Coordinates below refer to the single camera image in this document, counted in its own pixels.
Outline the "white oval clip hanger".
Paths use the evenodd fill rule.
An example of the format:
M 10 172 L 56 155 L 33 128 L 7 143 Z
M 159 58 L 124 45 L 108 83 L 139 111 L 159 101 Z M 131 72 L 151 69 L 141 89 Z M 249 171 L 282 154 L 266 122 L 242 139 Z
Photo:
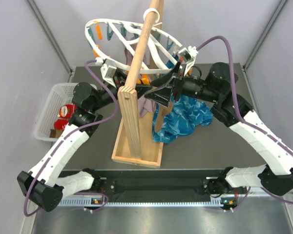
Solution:
M 142 62 L 137 83 L 144 85 L 150 83 L 151 75 L 168 73 L 179 60 L 184 64 L 183 68 L 185 69 L 185 62 L 178 55 L 178 51 L 185 46 L 175 37 L 158 28 L 161 22 L 159 12 L 156 9 L 149 8 L 144 12 L 144 15 L 151 11 L 156 12 L 158 15 L 155 24 L 152 26 L 146 47 L 150 52 L 150 59 L 153 60 L 156 68 L 151 68 L 151 66 Z M 108 40 L 116 36 L 123 46 L 134 56 L 138 40 L 142 33 L 143 24 L 116 19 L 93 19 L 84 28 L 84 35 L 96 58 L 100 57 L 113 61 L 117 67 L 116 70 L 121 70 L 128 75 L 131 65 L 129 66 L 106 55 L 96 43 L 96 39 L 102 39 L 101 25 L 106 26 Z

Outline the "red santa christmas sock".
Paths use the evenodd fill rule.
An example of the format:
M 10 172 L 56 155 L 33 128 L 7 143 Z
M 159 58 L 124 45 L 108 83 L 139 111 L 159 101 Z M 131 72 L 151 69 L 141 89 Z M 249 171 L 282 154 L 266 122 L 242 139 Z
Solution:
M 69 119 L 72 117 L 76 109 L 77 106 L 72 103 L 63 105 L 60 108 L 59 113 L 57 115 L 58 119 L 54 123 L 54 129 L 64 130 L 64 128 L 69 122 Z

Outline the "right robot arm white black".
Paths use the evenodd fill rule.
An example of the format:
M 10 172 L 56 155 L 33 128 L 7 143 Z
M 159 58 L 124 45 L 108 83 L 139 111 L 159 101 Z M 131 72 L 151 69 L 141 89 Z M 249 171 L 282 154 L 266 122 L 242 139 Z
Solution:
M 238 76 L 223 62 L 213 64 L 205 79 L 188 76 L 181 63 L 151 82 L 147 99 L 168 107 L 171 100 L 188 96 L 211 102 L 212 115 L 241 136 L 264 159 L 257 167 L 227 167 L 217 179 L 206 185 L 206 191 L 229 193 L 238 187 L 261 187 L 273 195 L 283 196 L 293 189 L 293 150 L 277 138 L 241 95 L 235 84 Z

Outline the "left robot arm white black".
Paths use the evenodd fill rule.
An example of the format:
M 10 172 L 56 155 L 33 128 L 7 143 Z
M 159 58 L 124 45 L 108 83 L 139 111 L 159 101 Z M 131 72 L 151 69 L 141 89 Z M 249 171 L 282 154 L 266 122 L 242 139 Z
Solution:
M 17 176 L 25 201 L 32 201 L 46 212 L 54 210 L 62 199 L 73 194 L 100 190 L 101 182 L 91 169 L 83 169 L 74 175 L 60 177 L 63 168 L 106 121 L 97 110 L 117 104 L 117 92 L 124 86 L 127 75 L 117 69 L 112 83 L 103 83 L 100 90 L 87 82 L 76 84 L 72 103 L 76 106 L 58 140 L 48 153 L 29 172 L 21 171 Z

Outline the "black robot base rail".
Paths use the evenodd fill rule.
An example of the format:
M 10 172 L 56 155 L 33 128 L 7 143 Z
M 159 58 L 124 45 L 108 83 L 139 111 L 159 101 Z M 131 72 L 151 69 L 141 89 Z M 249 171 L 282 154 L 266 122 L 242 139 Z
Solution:
M 219 169 L 94 170 L 92 192 L 114 203 L 203 202 L 210 196 L 233 195 L 235 189 L 217 182 Z

